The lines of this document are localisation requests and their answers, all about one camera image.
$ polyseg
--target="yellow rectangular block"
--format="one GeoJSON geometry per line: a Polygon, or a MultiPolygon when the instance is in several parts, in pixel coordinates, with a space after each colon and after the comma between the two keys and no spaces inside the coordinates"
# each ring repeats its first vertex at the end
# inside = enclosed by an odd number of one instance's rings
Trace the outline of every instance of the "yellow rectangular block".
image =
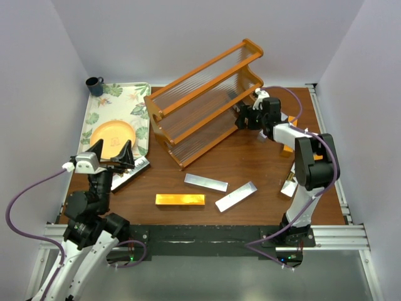
{"type": "Polygon", "coordinates": [[[156,205],[205,205],[205,195],[156,194],[156,205]]]}

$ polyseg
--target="yellow plate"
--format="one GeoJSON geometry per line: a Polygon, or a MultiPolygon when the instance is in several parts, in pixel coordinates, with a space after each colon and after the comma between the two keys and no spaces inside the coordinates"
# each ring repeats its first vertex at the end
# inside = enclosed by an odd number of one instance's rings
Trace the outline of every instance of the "yellow plate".
{"type": "Polygon", "coordinates": [[[90,145],[103,139],[102,159],[115,157],[121,151],[127,140],[135,143],[135,131],[132,126],[121,120],[105,122],[99,126],[90,138],[90,145]]]}

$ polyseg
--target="metal bar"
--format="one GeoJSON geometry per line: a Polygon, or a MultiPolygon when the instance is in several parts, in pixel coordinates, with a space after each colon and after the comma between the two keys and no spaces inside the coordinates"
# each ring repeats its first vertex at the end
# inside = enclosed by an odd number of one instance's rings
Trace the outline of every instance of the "metal bar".
{"type": "Polygon", "coordinates": [[[40,289],[41,281],[44,274],[44,269],[46,268],[46,262],[48,261],[50,249],[52,248],[41,248],[39,249],[38,256],[36,257],[35,264],[33,266],[33,271],[31,274],[31,279],[29,280],[28,287],[25,292],[24,300],[32,298],[40,289]]]}
{"type": "Polygon", "coordinates": [[[228,188],[227,182],[213,180],[213,179],[209,179],[207,177],[200,177],[200,176],[196,176],[194,174],[186,174],[184,183],[186,185],[190,185],[190,186],[194,186],[194,187],[210,189],[212,191],[217,191],[219,193],[225,193],[228,188]]]}
{"type": "Polygon", "coordinates": [[[362,266],[365,271],[366,279],[369,284],[370,293],[372,294],[374,301],[384,301],[383,292],[380,287],[380,283],[378,281],[378,277],[372,263],[370,251],[360,250],[359,255],[361,257],[362,266]]]}
{"type": "Polygon", "coordinates": [[[220,212],[223,212],[247,198],[255,191],[257,191],[255,185],[252,182],[248,182],[227,196],[224,196],[222,199],[218,200],[216,202],[216,206],[219,208],[220,212]]]}
{"type": "Polygon", "coordinates": [[[311,92],[311,88],[309,88],[309,91],[312,99],[312,105],[315,110],[316,119],[318,120],[319,129],[321,132],[326,132],[326,125],[323,121],[323,116],[321,114],[320,104],[316,92],[311,92]]]}
{"type": "MultiPolygon", "coordinates": [[[[297,248],[276,247],[276,251],[296,251],[297,248]]],[[[348,245],[322,245],[317,244],[314,247],[304,247],[303,250],[308,251],[369,251],[368,246],[348,246],[348,245]]]]}
{"type": "Polygon", "coordinates": [[[343,216],[346,218],[347,224],[353,224],[350,208],[348,207],[348,205],[347,204],[340,204],[340,206],[341,206],[341,211],[343,213],[343,216]]]}

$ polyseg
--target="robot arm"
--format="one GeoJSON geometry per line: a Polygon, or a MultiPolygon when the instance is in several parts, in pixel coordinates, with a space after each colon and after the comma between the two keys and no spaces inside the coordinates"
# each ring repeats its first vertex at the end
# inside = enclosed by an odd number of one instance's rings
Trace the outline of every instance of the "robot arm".
{"type": "Polygon", "coordinates": [[[56,260],[32,301],[78,301],[96,268],[102,263],[107,264],[106,255],[129,237],[127,220],[113,213],[105,218],[99,215],[109,210],[113,173],[123,173],[126,168],[135,167],[131,141],[124,145],[119,155],[111,158],[111,165],[100,164],[102,148],[103,141],[99,140],[86,152],[71,158],[75,172],[88,175],[89,190],[76,191],[68,196],[65,215],[70,220],[61,244],[65,251],[64,264],[60,267],[59,260],[56,260]],[[49,290],[44,295],[49,283],[49,290]]]}
{"type": "MultiPolygon", "coordinates": [[[[239,107],[239,117],[236,125],[239,129],[263,130],[263,134],[270,140],[288,145],[295,153],[295,176],[299,187],[290,208],[283,216],[281,228],[293,222],[292,227],[286,235],[286,242],[291,241],[291,233],[306,235],[310,228],[311,216],[319,201],[319,196],[308,209],[295,221],[301,210],[309,200],[322,192],[333,179],[334,166],[337,164],[336,152],[333,138],[330,134],[316,134],[330,148],[334,155],[335,163],[332,161],[328,151],[316,137],[306,134],[293,127],[288,121],[281,120],[281,102],[278,98],[266,96],[266,92],[256,90],[257,97],[254,105],[242,104],[239,107]],[[323,156],[315,160],[314,155],[323,156]]],[[[337,178],[340,176],[340,168],[337,167],[337,178]]]]}

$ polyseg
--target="silver bar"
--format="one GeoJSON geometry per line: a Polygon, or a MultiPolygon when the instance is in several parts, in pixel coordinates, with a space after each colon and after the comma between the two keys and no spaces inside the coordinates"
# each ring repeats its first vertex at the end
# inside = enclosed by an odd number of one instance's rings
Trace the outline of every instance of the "silver bar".
{"type": "MultiPolygon", "coordinates": [[[[296,251],[297,248],[287,246],[277,246],[276,251],[296,251]]],[[[362,245],[322,245],[321,243],[316,244],[314,247],[304,247],[306,251],[369,251],[368,246],[362,245]]]]}
{"type": "Polygon", "coordinates": [[[186,174],[184,183],[190,186],[206,188],[208,190],[218,191],[220,193],[227,192],[228,183],[218,180],[208,179],[207,177],[195,176],[194,174],[186,174]]]}
{"type": "Polygon", "coordinates": [[[359,236],[367,237],[363,226],[312,226],[315,236],[359,236]]]}
{"type": "Polygon", "coordinates": [[[250,196],[255,191],[257,191],[255,185],[249,181],[237,190],[234,190],[232,193],[218,200],[216,202],[216,206],[219,208],[220,212],[223,212],[231,206],[234,206],[238,202],[242,201],[244,198],[250,196]]]}

